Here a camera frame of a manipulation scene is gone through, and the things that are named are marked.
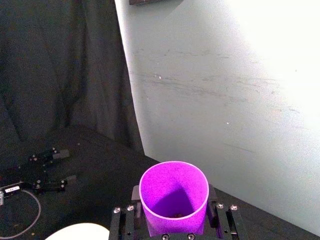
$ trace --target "dark mounted object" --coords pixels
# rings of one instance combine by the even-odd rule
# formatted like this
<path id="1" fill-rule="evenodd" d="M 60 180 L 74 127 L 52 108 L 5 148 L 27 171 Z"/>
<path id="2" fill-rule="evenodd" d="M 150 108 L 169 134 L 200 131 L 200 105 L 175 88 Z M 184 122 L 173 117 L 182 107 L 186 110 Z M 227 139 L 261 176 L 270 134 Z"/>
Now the dark mounted object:
<path id="1" fill-rule="evenodd" d="M 208 222 L 204 226 L 204 235 L 168 232 L 150 237 L 139 197 L 139 186 L 135 186 L 131 204 L 112 210 L 109 240 L 248 240 L 239 206 L 226 206 L 217 201 L 215 189 L 210 185 L 206 210 Z"/>
<path id="2" fill-rule="evenodd" d="M 43 192 L 63 192 L 68 181 L 76 176 L 60 180 L 49 180 L 48 169 L 61 159 L 70 156 L 67 149 L 57 150 L 55 147 L 39 154 L 33 154 L 24 164 L 0 171 L 0 206 L 4 198 L 20 192 L 31 190 L 37 194 Z"/>
<path id="3" fill-rule="evenodd" d="M 160 0 L 129 0 L 130 5 L 135 5 L 135 4 L 147 4 L 147 3 L 153 3 L 157 2 Z"/>

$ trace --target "cup rim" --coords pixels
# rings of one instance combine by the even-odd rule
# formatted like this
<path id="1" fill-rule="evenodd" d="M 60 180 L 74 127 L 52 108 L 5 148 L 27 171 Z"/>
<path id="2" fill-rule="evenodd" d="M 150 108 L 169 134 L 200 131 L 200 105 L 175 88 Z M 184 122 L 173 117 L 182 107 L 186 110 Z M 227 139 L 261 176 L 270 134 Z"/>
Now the cup rim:
<path id="1" fill-rule="evenodd" d="M 206 196 L 205 196 L 205 199 L 203 201 L 203 203 L 201 204 L 201 206 L 195 210 L 193 213 L 187 215 L 187 216 L 183 216 L 183 217 L 166 217 L 166 216 L 161 216 L 159 214 L 156 214 L 154 211 L 152 211 L 145 203 L 144 199 L 142 198 L 142 194 L 141 194 L 141 183 L 142 183 L 142 180 L 144 179 L 144 176 L 147 174 L 147 172 L 149 172 L 151 169 L 155 168 L 156 166 L 158 165 L 161 165 L 161 164 L 170 164 L 170 163 L 180 163 L 180 164 L 186 164 L 186 165 L 190 165 L 192 166 L 193 168 L 197 169 L 203 176 L 204 180 L 205 180 L 205 183 L 206 183 Z M 146 208 L 146 210 L 148 212 L 150 212 L 152 215 L 158 217 L 158 218 L 161 218 L 161 219 L 165 219 L 165 220 L 172 220 L 172 221 L 178 221 L 178 220 L 184 220 L 184 219 L 188 219 L 190 217 L 192 217 L 193 215 L 197 214 L 201 209 L 204 208 L 204 206 L 207 204 L 208 202 L 208 198 L 209 198 L 209 183 L 208 183 L 208 180 L 205 176 L 205 174 L 200 170 L 200 168 L 198 168 L 197 166 L 191 164 L 191 163 L 188 163 L 188 162 L 185 162 L 185 161 L 164 161 L 164 162 L 160 162 L 160 163 L 157 163 L 155 165 L 153 165 L 152 167 L 150 167 L 148 170 L 146 170 L 144 172 L 144 174 L 142 175 L 141 179 L 140 179 L 140 182 L 139 182 L 139 195 L 140 195 L 140 200 L 141 200 L 141 203 L 142 203 L 142 206 L 144 208 Z"/>

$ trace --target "screw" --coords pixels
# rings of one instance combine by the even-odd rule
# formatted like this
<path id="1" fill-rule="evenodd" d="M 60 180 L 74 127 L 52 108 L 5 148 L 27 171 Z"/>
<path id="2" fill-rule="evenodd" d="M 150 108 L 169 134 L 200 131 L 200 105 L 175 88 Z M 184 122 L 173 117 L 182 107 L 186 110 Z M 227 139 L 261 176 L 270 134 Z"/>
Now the screw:
<path id="1" fill-rule="evenodd" d="M 113 210 L 113 212 L 114 212 L 115 214 L 119 213 L 120 211 L 121 211 L 121 208 L 120 208 L 120 207 L 115 207 L 114 210 Z"/>
<path id="2" fill-rule="evenodd" d="M 170 236 L 168 234 L 163 234 L 161 239 L 162 240 L 169 240 Z"/>
<path id="3" fill-rule="evenodd" d="M 222 203 L 217 203 L 217 204 L 216 204 L 216 207 L 217 207 L 218 209 L 223 209 L 225 206 L 224 206 Z"/>
<path id="4" fill-rule="evenodd" d="M 132 211 L 133 209 L 135 209 L 135 207 L 133 205 L 129 205 L 127 208 L 126 208 L 128 211 Z"/>
<path id="5" fill-rule="evenodd" d="M 188 234 L 188 239 L 189 240 L 194 240 L 196 238 L 196 236 L 193 233 L 189 233 Z"/>
<path id="6" fill-rule="evenodd" d="M 238 210 L 238 206 L 237 205 L 231 205 L 230 209 L 233 211 L 237 211 Z"/>

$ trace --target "black curtain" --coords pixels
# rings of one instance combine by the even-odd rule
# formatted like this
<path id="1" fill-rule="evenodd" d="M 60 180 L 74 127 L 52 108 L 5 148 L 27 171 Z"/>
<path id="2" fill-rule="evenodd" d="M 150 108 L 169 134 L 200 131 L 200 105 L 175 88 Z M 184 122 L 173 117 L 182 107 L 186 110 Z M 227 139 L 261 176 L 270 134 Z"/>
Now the black curtain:
<path id="1" fill-rule="evenodd" d="M 1 0 L 0 28 L 0 149 L 85 125 L 143 152 L 114 0 Z"/>

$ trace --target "cable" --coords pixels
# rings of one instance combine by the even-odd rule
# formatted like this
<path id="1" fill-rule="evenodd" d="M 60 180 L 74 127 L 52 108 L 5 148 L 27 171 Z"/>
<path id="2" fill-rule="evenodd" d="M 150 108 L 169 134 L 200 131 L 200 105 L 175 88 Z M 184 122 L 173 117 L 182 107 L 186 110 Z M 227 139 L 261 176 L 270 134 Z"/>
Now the cable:
<path id="1" fill-rule="evenodd" d="M 16 235 L 13 235 L 13 236 L 0 236 L 0 239 L 14 239 L 14 238 L 16 238 L 16 237 L 19 237 L 20 235 L 22 235 L 22 234 L 24 234 L 26 231 L 28 231 L 30 228 L 32 228 L 32 227 L 36 224 L 36 222 L 38 221 L 38 219 L 39 219 L 39 217 L 40 217 L 40 214 L 41 214 L 41 204 L 40 204 L 38 198 L 37 198 L 35 195 L 33 195 L 31 192 L 27 191 L 27 190 L 21 190 L 21 191 L 29 194 L 31 197 L 34 198 L 34 200 L 36 201 L 36 203 L 38 204 L 38 207 L 39 207 L 38 215 L 36 216 L 36 218 L 35 218 L 35 220 L 33 221 L 33 223 L 32 223 L 30 226 L 28 226 L 25 230 L 23 230 L 22 232 L 20 232 L 20 233 L 18 233 L 18 234 L 16 234 Z"/>

